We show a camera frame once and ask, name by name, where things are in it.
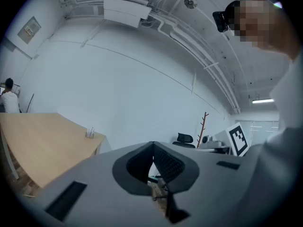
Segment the black office chair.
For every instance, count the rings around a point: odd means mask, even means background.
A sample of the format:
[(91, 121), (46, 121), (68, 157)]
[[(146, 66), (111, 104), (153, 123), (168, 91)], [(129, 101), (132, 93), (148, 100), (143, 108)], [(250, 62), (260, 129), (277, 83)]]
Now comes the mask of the black office chair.
[(185, 147), (185, 148), (196, 148), (193, 143), (193, 138), (190, 135), (178, 133), (177, 140), (172, 142), (173, 145)]

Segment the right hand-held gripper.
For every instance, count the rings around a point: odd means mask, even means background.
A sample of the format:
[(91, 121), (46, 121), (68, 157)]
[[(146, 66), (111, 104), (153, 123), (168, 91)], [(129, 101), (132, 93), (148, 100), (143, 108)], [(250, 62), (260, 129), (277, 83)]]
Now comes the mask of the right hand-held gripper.
[(238, 122), (225, 130), (234, 156), (242, 157), (249, 150), (243, 128)]

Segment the white ceiling air conditioner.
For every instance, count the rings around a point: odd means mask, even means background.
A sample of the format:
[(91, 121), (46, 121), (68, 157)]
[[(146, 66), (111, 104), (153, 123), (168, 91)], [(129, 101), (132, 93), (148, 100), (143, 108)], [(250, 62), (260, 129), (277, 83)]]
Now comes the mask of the white ceiling air conditioner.
[(104, 0), (104, 19), (137, 28), (147, 20), (152, 0)]

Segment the grey metal rod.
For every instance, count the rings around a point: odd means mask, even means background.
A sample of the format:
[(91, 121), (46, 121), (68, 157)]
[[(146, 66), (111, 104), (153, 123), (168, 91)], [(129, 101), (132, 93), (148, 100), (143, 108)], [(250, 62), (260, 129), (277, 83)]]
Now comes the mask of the grey metal rod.
[(30, 108), (30, 106), (31, 106), (31, 103), (32, 103), (32, 100), (33, 100), (34, 95), (35, 95), (35, 94), (33, 93), (32, 96), (31, 96), (31, 98), (30, 98), (30, 101), (29, 101), (28, 106), (27, 106), (26, 113), (29, 112), (29, 108)]

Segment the light wooden table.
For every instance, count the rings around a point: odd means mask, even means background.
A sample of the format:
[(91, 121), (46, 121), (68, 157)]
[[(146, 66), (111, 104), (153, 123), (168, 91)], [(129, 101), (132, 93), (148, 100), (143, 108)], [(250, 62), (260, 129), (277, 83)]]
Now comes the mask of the light wooden table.
[(0, 113), (0, 133), (15, 179), (13, 157), (40, 188), (93, 156), (105, 138), (87, 138), (86, 128), (58, 113)]

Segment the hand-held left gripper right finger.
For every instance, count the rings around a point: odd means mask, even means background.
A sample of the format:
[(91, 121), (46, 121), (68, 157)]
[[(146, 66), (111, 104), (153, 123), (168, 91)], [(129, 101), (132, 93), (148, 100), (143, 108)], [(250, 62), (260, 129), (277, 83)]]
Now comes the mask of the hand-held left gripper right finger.
[(193, 150), (154, 142), (154, 164), (165, 181), (170, 193), (188, 191), (199, 177), (198, 164), (186, 153)]

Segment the white ceiling pipe bundle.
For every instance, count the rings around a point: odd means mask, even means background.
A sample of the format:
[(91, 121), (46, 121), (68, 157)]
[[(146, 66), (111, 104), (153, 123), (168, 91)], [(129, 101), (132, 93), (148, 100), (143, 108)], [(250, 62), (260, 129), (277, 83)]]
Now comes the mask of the white ceiling pipe bundle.
[(149, 16), (160, 23), (157, 28), (159, 33), (179, 44), (202, 65), (202, 68), (208, 72), (227, 98), (235, 114), (239, 114), (241, 109), (236, 97), (236, 90), (232, 88), (231, 82), (220, 68), (214, 50), (207, 41), (190, 25), (175, 16), (153, 11)]

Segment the wooden coat rack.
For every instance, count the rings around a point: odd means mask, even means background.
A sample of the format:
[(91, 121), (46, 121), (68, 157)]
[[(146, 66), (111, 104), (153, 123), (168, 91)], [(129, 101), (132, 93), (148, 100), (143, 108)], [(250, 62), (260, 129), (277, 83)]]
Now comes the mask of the wooden coat rack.
[(205, 130), (205, 121), (206, 121), (206, 118), (207, 118), (208, 115), (209, 114), (207, 112), (205, 112), (204, 117), (202, 118), (203, 121), (200, 123), (202, 125), (202, 128), (201, 128), (200, 134), (198, 135), (197, 147), (196, 148), (199, 148), (201, 143), (202, 143), (203, 132)]

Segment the person's white shirt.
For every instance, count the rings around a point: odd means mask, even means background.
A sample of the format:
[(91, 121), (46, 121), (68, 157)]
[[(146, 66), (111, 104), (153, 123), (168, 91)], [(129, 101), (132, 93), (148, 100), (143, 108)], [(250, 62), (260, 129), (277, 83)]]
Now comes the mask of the person's white shirt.
[(291, 62), (270, 96), (279, 115), (278, 131), (264, 143), (265, 149), (280, 150), (303, 142), (303, 52)]

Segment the grey wall electrical panel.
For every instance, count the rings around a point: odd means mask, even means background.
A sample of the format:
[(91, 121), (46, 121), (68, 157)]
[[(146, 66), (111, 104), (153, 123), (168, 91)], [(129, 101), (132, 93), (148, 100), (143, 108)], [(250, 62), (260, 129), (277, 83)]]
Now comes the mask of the grey wall electrical panel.
[(31, 17), (28, 20), (28, 22), (18, 32), (18, 37), (26, 44), (29, 44), (29, 42), (32, 40), (32, 38), (36, 35), (36, 33), (40, 29), (41, 29), (41, 26), (38, 23), (38, 21), (36, 20), (36, 18)]

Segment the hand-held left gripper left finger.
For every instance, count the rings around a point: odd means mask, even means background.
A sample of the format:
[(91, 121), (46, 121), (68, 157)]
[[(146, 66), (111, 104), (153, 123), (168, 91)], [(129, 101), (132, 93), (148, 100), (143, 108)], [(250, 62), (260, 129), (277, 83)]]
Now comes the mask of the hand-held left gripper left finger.
[(112, 174), (115, 181), (129, 194), (151, 196), (152, 189), (148, 185), (148, 177), (153, 157), (152, 141), (124, 154), (114, 162)]

